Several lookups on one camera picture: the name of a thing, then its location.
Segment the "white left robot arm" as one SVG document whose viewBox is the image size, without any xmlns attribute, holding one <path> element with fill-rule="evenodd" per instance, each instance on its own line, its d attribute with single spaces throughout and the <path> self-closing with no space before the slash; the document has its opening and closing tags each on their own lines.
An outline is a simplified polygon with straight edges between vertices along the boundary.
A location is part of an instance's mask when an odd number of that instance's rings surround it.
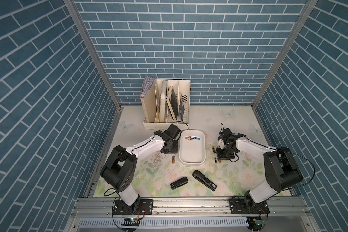
<svg viewBox="0 0 348 232">
<path fill-rule="evenodd" d="M 177 153 L 180 135 L 181 129 L 170 124 L 165 131 L 155 131 L 137 145 L 126 148 L 116 146 L 102 167 L 100 176 L 115 189 L 125 205 L 135 206 L 140 196 L 131 183 L 137 162 L 158 151 L 164 154 Z"/>
</svg>

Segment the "purple paper stack folder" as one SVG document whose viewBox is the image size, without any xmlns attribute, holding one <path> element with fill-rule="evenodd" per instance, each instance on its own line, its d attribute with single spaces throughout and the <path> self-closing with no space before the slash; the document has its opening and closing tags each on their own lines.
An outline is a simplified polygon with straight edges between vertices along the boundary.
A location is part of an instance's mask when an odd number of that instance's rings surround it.
<svg viewBox="0 0 348 232">
<path fill-rule="evenodd" d="M 140 98 L 143 99 L 147 93 L 150 91 L 151 87 L 155 84 L 156 78 L 153 76 L 146 76 L 142 84 L 142 90 L 140 93 Z"/>
</svg>

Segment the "large black stapler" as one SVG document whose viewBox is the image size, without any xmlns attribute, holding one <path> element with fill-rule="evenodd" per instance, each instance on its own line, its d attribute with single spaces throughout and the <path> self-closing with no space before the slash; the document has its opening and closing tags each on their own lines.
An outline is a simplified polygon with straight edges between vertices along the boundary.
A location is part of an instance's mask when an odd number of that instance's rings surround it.
<svg viewBox="0 0 348 232">
<path fill-rule="evenodd" d="M 195 170 L 192 173 L 192 176 L 198 180 L 200 183 L 202 183 L 204 186 L 209 188 L 211 191 L 215 191 L 217 188 L 217 185 L 212 182 L 210 179 L 208 179 L 203 173 L 201 173 L 199 170 Z"/>
</svg>

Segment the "beige file organizer rack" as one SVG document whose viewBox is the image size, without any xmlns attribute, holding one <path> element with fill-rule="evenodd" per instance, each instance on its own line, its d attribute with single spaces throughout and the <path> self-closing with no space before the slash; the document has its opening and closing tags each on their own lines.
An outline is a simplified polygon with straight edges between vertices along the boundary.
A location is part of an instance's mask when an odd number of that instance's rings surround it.
<svg viewBox="0 0 348 232">
<path fill-rule="evenodd" d="M 189 126 L 189 103 L 190 103 L 190 81 L 189 80 L 164 80 L 157 79 L 147 95 L 141 99 L 143 107 L 144 127 L 147 130 L 165 130 L 170 124 L 178 126 L 181 130 L 186 130 Z M 170 86 L 174 88 L 178 102 L 179 93 L 185 107 L 184 119 L 180 121 L 179 112 L 176 120 L 173 120 L 168 109 L 166 98 Z"/>
</svg>

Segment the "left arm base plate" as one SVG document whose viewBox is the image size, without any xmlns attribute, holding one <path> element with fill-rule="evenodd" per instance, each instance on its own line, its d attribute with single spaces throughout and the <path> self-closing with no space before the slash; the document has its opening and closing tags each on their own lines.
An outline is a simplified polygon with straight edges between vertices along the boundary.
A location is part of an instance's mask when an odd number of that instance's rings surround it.
<svg viewBox="0 0 348 232">
<path fill-rule="evenodd" d="M 115 216 L 127 215 L 151 215 L 153 209 L 153 199 L 138 198 L 131 206 L 127 205 L 121 199 L 117 198 L 114 201 L 112 214 Z"/>
</svg>

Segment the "white plastic storage tray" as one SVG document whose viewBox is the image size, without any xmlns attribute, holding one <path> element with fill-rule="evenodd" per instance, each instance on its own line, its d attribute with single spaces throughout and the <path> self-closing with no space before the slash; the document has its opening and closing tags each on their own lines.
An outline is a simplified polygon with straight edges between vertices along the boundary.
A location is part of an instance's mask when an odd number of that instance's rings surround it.
<svg viewBox="0 0 348 232">
<path fill-rule="evenodd" d="M 199 137 L 201 140 L 189 140 L 185 137 Z M 179 141 L 179 160 L 187 165 L 201 165 L 206 160 L 205 134 L 200 130 L 186 130 Z"/>
</svg>

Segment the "black framed tablet board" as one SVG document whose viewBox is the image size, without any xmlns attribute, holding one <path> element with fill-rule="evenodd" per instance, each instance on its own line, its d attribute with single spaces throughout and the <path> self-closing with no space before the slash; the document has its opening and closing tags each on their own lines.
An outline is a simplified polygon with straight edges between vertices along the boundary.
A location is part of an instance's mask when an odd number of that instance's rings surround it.
<svg viewBox="0 0 348 232">
<path fill-rule="evenodd" d="M 174 88 L 170 86 L 168 95 L 166 98 L 168 104 L 169 113 L 173 120 L 176 120 L 178 117 L 178 102 L 175 96 Z"/>
</svg>

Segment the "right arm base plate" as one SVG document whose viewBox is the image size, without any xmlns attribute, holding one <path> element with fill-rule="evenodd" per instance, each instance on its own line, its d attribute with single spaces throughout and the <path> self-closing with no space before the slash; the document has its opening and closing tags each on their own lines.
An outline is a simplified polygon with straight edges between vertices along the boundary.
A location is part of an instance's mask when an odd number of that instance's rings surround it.
<svg viewBox="0 0 348 232">
<path fill-rule="evenodd" d="M 234 196 L 229 199 L 232 214 L 269 214 L 270 210 L 266 201 L 255 203 L 249 198 Z"/>
</svg>

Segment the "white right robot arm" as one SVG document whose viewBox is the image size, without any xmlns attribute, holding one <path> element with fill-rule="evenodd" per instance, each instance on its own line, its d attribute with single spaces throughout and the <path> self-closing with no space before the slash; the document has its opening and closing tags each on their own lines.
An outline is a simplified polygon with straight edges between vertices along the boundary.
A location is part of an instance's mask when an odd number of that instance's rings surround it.
<svg viewBox="0 0 348 232">
<path fill-rule="evenodd" d="M 249 208 L 260 205 L 303 179 L 288 148 L 273 148 L 259 144 L 244 134 L 233 133 L 229 128 L 220 129 L 215 151 L 219 160 L 237 162 L 240 152 L 263 159 L 265 179 L 244 196 L 244 206 Z"/>
</svg>

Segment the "small black stapler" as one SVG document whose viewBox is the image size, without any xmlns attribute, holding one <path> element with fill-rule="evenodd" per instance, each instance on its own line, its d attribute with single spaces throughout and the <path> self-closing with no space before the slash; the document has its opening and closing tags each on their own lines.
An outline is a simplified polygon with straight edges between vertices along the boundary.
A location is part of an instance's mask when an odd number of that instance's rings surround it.
<svg viewBox="0 0 348 232">
<path fill-rule="evenodd" d="M 188 178 L 182 177 L 170 184 L 171 190 L 177 189 L 183 185 L 188 184 Z"/>
</svg>

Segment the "aluminium front rail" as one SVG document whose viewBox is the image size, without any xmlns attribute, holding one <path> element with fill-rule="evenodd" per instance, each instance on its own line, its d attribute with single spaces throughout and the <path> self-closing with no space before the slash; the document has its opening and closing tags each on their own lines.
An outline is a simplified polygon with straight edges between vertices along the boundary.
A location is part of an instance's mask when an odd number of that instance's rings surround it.
<svg viewBox="0 0 348 232">
<path fill-rule="evenodd" d="M 276 196 L 262 207 L 246 211 L 238 197 L 163 197 L 142 198 L 139 216 L 196 217 L 196 216 L 310 216 L 302 197 Z M 71 213 L 72 218 L 108 218 L 120 203 L 113 198 L 79 198 Z"/>
</svg>

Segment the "dark small notebook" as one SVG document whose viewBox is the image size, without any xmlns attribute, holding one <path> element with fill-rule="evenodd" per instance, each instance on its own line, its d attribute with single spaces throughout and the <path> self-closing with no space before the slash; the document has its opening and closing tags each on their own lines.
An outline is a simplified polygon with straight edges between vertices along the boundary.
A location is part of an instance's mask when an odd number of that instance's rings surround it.
<svg viewBox="0 0 348 232">
<path fill-rule="evenodd" d="M 182 93 L 179 93 L 178 96 L 178 109 L 179 109 L 179 119 L 180 121 L 183 121 L 184 119 L 184 112 L 185 112 L 185 107 L 184 107 L 184 103 L 183 103 L 183 99 L 182 99 Z"/>
</svg>

